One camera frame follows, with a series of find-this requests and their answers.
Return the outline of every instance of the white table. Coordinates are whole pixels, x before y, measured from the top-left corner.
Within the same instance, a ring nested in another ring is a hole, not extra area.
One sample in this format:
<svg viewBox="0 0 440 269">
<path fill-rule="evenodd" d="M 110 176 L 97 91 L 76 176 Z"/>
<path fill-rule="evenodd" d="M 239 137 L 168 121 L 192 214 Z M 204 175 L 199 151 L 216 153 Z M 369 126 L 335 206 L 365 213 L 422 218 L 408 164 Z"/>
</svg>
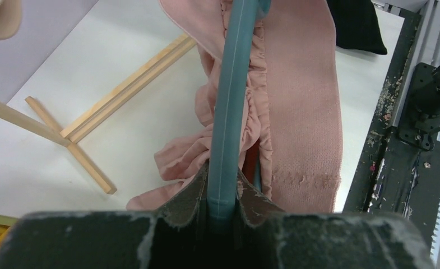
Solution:
<svg viewBox="0 0 440 269">
<path fill-rule="evenodd" d="M 389 54 L 337 49 L 344 158 L 341 211 L 403 19 L 378 13 Z M 157 1 L 100 0 L 8 103 L 35 119 L 33 96 L 67 126 L 181 33 Z M 0 119 L 0 215 L 42 210 L 122 210 L 164 183 L 153 154 L 199 131 L 193 98 L 206 82 L 195 49 L 150 83 L 79 145 L 114 182 L 105 194 L 62 146 Z"/>
</svg>

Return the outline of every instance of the pink fabric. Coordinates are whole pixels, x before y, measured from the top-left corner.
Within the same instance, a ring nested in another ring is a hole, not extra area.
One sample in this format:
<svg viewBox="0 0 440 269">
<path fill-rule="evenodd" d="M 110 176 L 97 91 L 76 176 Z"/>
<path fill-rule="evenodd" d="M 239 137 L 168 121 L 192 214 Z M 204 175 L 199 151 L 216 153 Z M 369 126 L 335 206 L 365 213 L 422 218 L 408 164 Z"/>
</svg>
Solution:
<svg viewBox="0 0 440 269">
<path fill-rule="evenodd" d="M 207 85 L 195 111 L 205 129 L 177 138 L 154 158 L 164 180 L 185 179 L 131 199 L 130 210 L 156 209 L 185 187 L 210 157 L 221 57 L 232 0 L 160 0 L 198 42 Z M 262 189 L 282 209 L 331 212 L 340 184 L 340 106 L 335 28 L 325 0 L 274 0 L 254 28 L 239 167 L 260 141 Z"/>
</svg>

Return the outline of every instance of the black fabric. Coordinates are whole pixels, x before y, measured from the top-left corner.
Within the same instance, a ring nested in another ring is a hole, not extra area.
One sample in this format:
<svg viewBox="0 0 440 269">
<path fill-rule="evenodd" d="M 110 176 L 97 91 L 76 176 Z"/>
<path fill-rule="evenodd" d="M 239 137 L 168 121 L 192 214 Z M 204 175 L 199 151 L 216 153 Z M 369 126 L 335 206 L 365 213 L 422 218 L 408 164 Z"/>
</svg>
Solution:
<svg viewBox="0 0 440 269">
<path fill-rule="evenodd" d="M 370 0 L 327 0 L 337 31 L 337 46 L 386 55 L 375 6 Z"/>
</svg>

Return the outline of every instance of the wooden stand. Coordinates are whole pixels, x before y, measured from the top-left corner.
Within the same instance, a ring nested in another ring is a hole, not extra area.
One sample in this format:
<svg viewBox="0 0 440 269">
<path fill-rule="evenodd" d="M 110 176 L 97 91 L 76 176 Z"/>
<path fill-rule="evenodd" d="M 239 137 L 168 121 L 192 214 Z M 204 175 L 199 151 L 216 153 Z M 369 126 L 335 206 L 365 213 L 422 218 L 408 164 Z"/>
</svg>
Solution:
<svg viewBox="0 0 440 269">
<path fill-rule="evenodd" d="M 195 45 L 193 39 L 182 34 L 65 129 L 30 96 L 25 101 L 45 124 L 2 103 L 0 103 L 0 118 L 66 147 L 103 191 L 113 194 L 117 190 L 114 184 L 77 143 Z"/>
</svg>

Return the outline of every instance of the ruffled fabric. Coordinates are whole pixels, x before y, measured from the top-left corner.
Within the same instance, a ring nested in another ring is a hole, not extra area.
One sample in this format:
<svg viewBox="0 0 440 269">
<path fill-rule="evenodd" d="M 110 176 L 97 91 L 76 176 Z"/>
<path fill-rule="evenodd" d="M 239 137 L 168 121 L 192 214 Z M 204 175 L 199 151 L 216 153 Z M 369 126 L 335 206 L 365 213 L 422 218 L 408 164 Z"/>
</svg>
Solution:
<svg viewBox="0 0 440 269">
<path fill-rule="evenodd" d="M 233 0 L 220 1 L 224 32 L 221 43 L 215 44 L 216 48 L 224 46 L 232 2 Z M 132 198 L 126 206 L 128 210 L 154 210 L 160 207 L 187 186 L 203 163 L 210 158 L 221 57 L 200 45 L 198 52 L 205 74 L 209 77 L 208 83 L 200 87 L 195 96 L 195 113 L 205 128 L 193 136 L 172 140 L 154 155 L 163 180 L 181 181 Z M 258 21 L 253 32 L 238 166 L 243 166 L 246 151 L 259 139 L 262 190 L 266 197 L 271 198 L 272 146 L 266 72 L 264 27 L 263 22 Z"/>
</svg>

